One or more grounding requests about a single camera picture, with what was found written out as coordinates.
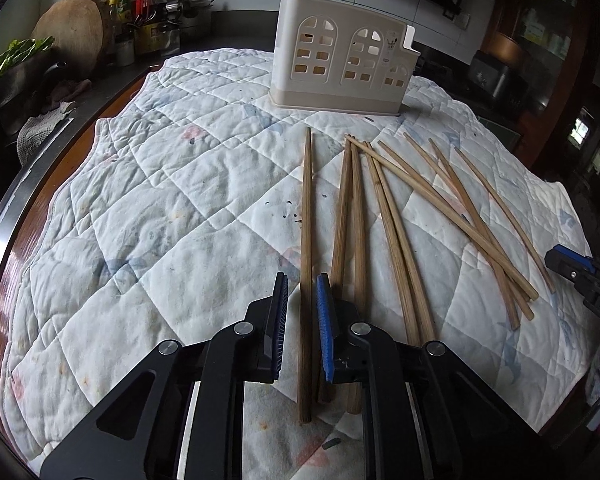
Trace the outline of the dark wooden chopstick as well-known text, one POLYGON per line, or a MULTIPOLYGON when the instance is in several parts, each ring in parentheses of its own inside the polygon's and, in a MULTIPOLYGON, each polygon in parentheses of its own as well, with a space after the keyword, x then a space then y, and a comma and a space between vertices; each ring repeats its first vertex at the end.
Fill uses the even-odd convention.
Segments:
POLYGON ((367 280, 366 280, 366 228, 364 210, 364 185, 358 148, 349 142, 352 165, 352 228, 353 228, 353 304, 360 321, 366 318, 367 280))
POLYGON ((305 128, 300 266, 300 355, 298 409, 301 424, 312 421, 313 408, 313 310, 312 310, 312 131, 305 128))
POLYGON ((411 289, 409 288, 406 266, 402 256, 400 242, 397 238, 387 196, 385 196, 385 191, 383 190, 383 186, 380 181, 377 160, 370 155, 366 155, 366 159, 371 177, 371 183, 373 183, 373 190, 375 191, 376 200, 380 210, 382 224, 385 228, 385 236, 387 237, 389 246, 391 264, 396 282, 397 296, 399 296, 402 309, 407 342, 411 346, 419 346, 420 334, 416 320, 413 298, 411 298, 411 289))
POLYGON ((401 213, 399 209, 397 209, 389 183, 382 171, 381 163, 378 162, 378 160, 377 164, 380 174, 380 181, 383 186, 383 190, 385 191, 385 196, 387 196, 397 238, 400 242, 401 252, 406 266, 409 288, 411 289, 411 298, 413 298, 416 320, 420 334, 420 344, 417 347, 421 347, 429 340, 435 338, 435 329, 432 321, 429 302, 425 292, 425 286, 423 286, 423 281, 418 270, 413 249, 411 249, 411 242, 408 239, 406 229, 402 221, 401 213))
POLYGON ((330 274, 321 274, 316 279, 317 313, 319 338, 321 338, 321 385, 318 401, 328 404, 332 399, 330 384, 335 374, 335 337, 333 327, 335 315, 332 313, 332 292, 341 292, 344 276, 345 246, 347 246, 347 212, 351 192, 351 149, 345 142, 340 174, 339 194, 336 206, 335 236, 333 237, 330 274))

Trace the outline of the wooden glass door cabinet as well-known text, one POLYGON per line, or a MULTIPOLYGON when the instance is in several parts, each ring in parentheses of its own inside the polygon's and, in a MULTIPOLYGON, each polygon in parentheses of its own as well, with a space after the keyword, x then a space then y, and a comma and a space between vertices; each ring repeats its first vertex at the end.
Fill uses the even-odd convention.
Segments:
POLYGON ((591 0, 495 0, 482 50, 516 75, 515 155, 531 168, 577 113, 591 55, 591 0))

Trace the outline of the grey dish rag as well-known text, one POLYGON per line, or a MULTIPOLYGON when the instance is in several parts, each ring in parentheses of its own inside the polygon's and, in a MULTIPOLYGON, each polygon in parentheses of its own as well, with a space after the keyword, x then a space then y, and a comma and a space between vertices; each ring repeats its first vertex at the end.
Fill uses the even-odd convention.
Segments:
POLYGON ((74 102, 63 101, 54 110, 27 119, 16 139, 16 154, 22 167, 33 160, 48 136, 74 107, 74 102))

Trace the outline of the steel pressure cooker pot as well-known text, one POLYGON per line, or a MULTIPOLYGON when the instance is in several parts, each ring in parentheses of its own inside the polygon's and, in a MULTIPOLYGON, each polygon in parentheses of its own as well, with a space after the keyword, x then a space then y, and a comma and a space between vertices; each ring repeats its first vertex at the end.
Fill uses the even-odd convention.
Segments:
POLYGON ((166 4, 167 16, 179 27, 181 45, 192 47, 208 38, 213 0, 175 0, 166 4))

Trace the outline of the steel bowl of greens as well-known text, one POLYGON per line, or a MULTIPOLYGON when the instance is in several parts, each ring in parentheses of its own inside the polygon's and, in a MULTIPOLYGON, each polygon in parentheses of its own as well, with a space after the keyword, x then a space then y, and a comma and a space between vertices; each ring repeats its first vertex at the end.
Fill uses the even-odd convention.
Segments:
POLYGON ((53 36, 13 40, 0 54, 0 107, 16 98, 53 59, 53 36))

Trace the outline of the round wooden cutting board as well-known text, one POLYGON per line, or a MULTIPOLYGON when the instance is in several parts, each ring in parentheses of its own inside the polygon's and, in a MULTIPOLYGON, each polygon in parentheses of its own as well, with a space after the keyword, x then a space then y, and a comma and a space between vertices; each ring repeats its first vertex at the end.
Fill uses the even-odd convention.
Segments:
POLYGON ((60 0, 36 22, 30 38, 53 38, 60 58, 81 75, 90 74, 111 39, 108 8, 101 0, 60 0))

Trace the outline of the white plastic utensil holder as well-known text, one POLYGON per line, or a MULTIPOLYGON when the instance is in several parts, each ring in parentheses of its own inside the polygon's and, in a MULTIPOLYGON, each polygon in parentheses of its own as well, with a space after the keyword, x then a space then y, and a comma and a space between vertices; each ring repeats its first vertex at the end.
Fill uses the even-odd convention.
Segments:
POLYGON ((336 0, 280 0, 269 95, 280 107, 396 115, 415 27, 336 0))

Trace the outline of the white wall socket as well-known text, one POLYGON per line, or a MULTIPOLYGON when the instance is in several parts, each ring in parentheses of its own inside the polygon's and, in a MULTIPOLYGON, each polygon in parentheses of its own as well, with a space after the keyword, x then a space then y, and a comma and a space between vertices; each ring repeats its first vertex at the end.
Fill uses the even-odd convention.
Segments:
POLYGON ((466 30, 470 23, 471 15, 466 12, 462 12, 457 14, 453 20, 453 23, 456 27, 466 30))

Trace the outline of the yellow cap oil bottle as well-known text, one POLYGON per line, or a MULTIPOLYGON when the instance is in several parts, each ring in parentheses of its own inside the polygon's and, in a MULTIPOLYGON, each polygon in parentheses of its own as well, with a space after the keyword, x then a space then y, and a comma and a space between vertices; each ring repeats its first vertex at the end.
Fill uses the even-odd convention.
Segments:
POLYGON ((132 36, 132 0, 109 0, 112 39, 116 44, 132 36))

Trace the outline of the small white seasoning jar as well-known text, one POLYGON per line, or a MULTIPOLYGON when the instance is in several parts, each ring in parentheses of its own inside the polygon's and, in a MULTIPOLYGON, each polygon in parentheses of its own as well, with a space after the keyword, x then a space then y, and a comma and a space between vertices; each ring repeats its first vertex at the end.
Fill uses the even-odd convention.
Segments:
POLYGON ((124 40, 115 44, 116 64, 120 67, 132 65, 135 62, 134 40, 124 40))

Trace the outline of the white quilted cloth mat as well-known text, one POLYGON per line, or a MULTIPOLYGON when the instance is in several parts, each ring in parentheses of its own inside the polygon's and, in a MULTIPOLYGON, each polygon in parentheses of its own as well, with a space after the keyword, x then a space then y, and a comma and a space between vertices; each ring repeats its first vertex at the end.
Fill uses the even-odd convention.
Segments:
POLYGON ((343 143, 383 141, 431 183, 407 133, 449 159, 482 219, 538 291, 511 330, 490 266, 466 235, 396 177, 433 322, 448 344, 534 429, 586 374, 600 321, 565 281, 551 294, 475 164, 539 255, 588 242, 565 188, 524 167, 472 110, 413 77, 397 116, 275 107, 272 55, 221 49, 169 58, 113 118, 54 194, 23 268, 0 378, 0 416, 33 468, 155 346, 195 344, 241 320, 277 273, 300 272, 305 128, 312 131, 316 272, 330 268, 343 143))

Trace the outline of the black countertop appliance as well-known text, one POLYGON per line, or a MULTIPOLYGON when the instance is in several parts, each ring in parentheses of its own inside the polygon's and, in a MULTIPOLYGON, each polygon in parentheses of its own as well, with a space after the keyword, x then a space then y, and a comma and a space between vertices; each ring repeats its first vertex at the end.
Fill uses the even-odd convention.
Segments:
POLYGON ((493 99, 501 94, 508 74, 507 64, 481 50, 475 53, 468 70, 469 80, 493 99))

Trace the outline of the dark soy sauce bottle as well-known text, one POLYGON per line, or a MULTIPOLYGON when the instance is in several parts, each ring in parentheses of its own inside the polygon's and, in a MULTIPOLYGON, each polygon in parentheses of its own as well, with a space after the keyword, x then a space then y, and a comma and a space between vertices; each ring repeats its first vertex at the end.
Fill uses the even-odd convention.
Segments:
POLYGON ((136 0, 136 50, 140 55, 163 49, 167 0, 136 0))

